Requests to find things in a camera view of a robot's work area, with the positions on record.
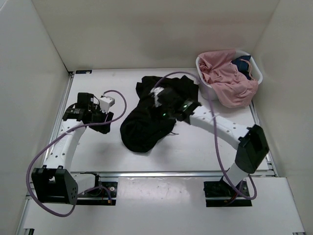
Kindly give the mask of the black trousers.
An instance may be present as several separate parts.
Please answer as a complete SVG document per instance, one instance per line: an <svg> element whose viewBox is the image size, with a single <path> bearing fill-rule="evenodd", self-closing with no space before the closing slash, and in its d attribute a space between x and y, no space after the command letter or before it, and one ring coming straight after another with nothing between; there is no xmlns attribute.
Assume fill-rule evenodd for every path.
<svg viewBox="0 0 313 235"><path fill-rule="evenodd" d="M174 119L160 118L161 113L151 114L149 111L149 107L155 103L149 93L160 79L158 76L144 76L136 84L139 102L120 126L122 142L132 152L149 152L160 139L172 132L176 124ZM198 100L199 87L186 75L165 78L160 86L173 89L184 99Z"/></svg>

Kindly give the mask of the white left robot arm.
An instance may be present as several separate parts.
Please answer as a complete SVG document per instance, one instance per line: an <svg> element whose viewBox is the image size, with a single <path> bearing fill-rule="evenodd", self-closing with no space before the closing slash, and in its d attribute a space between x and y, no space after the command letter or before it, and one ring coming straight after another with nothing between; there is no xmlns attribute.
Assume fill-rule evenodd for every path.
<svg viewBox="0 0 313 235"><path fill-rule="evenodd" d="M115 99L110 96L102 95L97 99L90 93L78 93L76 103L70 105L62 117L59 131L62 138L53 145L43 166L31 173L40 202L72 205L84 191L92 196L102 192L102 183L95 173L71 174L70 168L86 128L101 134L110 131L113 113L109 109L114 104Z"/></svg>

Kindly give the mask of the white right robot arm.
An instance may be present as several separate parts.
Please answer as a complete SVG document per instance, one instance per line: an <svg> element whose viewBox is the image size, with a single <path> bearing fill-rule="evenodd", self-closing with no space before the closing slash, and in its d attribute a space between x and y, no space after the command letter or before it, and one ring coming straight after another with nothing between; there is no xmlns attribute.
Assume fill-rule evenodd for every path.
<svg viewBox="0 0 313 235"><path fill-rule="evenodd" d="M255 173L269 152L268 142L261 126L247 127L235 124L219 116L212 108L178 95L171 88L153 88L155 107L161 110L161 117L184 121L214 135L230 144L237 152L232 166L226 170L220 166L223 178L220 182L222 194L230 196L238 188L241 180Z"/></svg>

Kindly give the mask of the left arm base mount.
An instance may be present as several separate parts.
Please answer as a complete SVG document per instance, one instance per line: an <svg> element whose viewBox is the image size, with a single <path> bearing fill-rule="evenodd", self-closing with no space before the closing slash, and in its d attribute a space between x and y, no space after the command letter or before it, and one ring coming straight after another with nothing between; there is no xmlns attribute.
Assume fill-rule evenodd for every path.
<svg viewBox="0 0 313 235"><path fill-rule="evenodd" d="M115 206L118 193L117 179L99 179L96 186L102 186L78 196L76 205L84 206Z"/></svg>

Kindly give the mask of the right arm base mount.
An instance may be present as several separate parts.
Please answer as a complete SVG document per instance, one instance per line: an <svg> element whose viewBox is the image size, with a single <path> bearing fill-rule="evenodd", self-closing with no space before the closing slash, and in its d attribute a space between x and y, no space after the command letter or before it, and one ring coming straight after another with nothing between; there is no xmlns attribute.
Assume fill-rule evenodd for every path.
<svg viewBox="0 0 313 235"><path fill-rule="evenodd" d="M252 206L251 200L240 196L223 181L205 181L203 186L207 208Z"/></svg>

